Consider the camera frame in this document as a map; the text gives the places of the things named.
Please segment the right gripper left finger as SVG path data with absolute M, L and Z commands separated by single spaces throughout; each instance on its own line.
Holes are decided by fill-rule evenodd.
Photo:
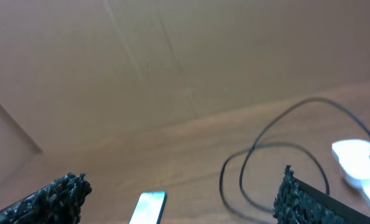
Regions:
M 71 172 L 0 210 L 0 224 L 78 224 L 92 191 L 86 174 Z

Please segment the blue-screen Samsung smartphone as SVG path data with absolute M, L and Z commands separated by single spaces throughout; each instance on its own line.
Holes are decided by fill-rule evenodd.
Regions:
M 140 194 L 129 224 L 159 224 L 167 200 L 166 191 L 148 191 Z

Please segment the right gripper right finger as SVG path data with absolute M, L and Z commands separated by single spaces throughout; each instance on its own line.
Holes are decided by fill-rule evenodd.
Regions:
M 370 224 L 370 217 L 294 177 L 287 165 L 274 200 L 279 224 Z

